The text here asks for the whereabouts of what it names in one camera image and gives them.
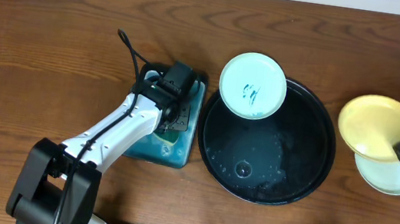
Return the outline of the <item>green yellow sponge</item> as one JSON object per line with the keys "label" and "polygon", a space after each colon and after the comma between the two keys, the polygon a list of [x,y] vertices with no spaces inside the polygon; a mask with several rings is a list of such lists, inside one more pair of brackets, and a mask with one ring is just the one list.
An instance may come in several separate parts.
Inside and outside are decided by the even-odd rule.
{"label": "green yellow sponge", "polygon": [[154,132],[153,135],[168,146],[173,146],[179,139],[179,132],[173,130],[165,130],[164,132]]}

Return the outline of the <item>light blue plate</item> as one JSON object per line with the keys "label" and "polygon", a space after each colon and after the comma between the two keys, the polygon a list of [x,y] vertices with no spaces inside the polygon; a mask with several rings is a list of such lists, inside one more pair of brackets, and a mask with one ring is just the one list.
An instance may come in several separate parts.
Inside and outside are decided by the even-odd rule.
{"label": "light blue plate", "polygon": [[372,188],[386,195],[400,196],[400,162],[383,163],[355,154],[355,164]]}
{"label": "light blue plate", "polygon": [[220,74],[223,103],[243,119],[262,120],[283,105],[287,95],[283,69],[260,53],[244,53],[230,59]]}

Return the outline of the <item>yellow plate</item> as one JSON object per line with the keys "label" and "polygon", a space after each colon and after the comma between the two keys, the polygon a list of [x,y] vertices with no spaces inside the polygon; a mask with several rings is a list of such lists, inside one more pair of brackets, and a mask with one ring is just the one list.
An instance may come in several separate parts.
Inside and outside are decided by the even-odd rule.
{"label": "yellow plate", "polygon": [[359,156],[382,163],[396,162],[400,142],[400,103],[381,95],[353,98],[340,110],[342,139]]}

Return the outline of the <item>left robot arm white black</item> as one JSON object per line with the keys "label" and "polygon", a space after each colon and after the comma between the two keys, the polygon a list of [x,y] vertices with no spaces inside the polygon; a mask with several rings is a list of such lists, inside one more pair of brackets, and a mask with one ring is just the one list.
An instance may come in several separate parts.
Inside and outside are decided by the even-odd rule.
{"label": "left robot arm white black", "polygon": [[15,224],[107,224],[94,214],[101,177],[133,144],[155,131],[192,133],[199,109],[162,108],[130,94],[115,111],[80,135],[29,151],[6,205]]}

